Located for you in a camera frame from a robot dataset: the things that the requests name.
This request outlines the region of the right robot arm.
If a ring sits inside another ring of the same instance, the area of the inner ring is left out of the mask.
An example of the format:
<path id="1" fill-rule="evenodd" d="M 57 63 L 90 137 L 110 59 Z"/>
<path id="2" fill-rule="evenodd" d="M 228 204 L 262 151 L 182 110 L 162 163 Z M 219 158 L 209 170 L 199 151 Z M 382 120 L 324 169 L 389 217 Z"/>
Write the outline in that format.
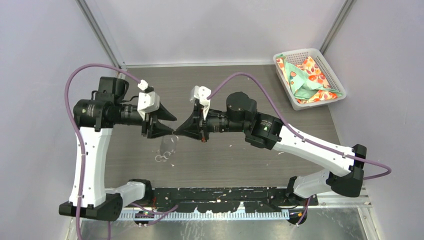
<path id="1" fill-rule="evenodd" d="M 210 133 L 244 133 L 245 141 L 253 147 L 289 153 L 323 167 L 322 171 L 290 178 L 285 198 L 291 205 L 299 205 L 312 195 L 329 191 L 350 198 L 360 195 L 363 165 L 347 156 L 360 150 L 359 156 L 363 157 L 365 147 L 335 145 L 342 152 L 337 154 L 328 150 L 331 143 L 314 137 L 314 142 L 324 146 L 321 148 L 301 139 L 289 128 L 290 125 L 277 117 L 258 112 L 257 102 L 247 94 L 235 92 L 226 99 L 226 111 L 205 111 L 205 106 L 195 99 L 191 116 L 177 128 L 175 134 L 205 143 Z"/>

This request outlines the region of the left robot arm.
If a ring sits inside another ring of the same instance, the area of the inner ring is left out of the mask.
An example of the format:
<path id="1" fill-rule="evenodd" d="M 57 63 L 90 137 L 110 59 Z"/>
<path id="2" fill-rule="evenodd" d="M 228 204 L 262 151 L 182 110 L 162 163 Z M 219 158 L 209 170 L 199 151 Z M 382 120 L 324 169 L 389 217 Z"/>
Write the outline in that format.
<path id="1" fill-rule="evenodd" d="M 138 102 L 130 104 L 124 99 L 129 86 L 124 79 L 102 77 L 91 98 L 75 104 L 71 114 L 77 139 L 74 184 L 68 201 L 59 206 L 60 215 L 113 222 L 131 203 L 148 207 L 153 202 L 149 180 L 130 179 L 117 188 L 105 187 L 106 157 L 115 125 L 139 126 L 148 139 L 173 133 L 163 121 L 176 118 L 162 105 L 153 87 L 141 80 Z"/>

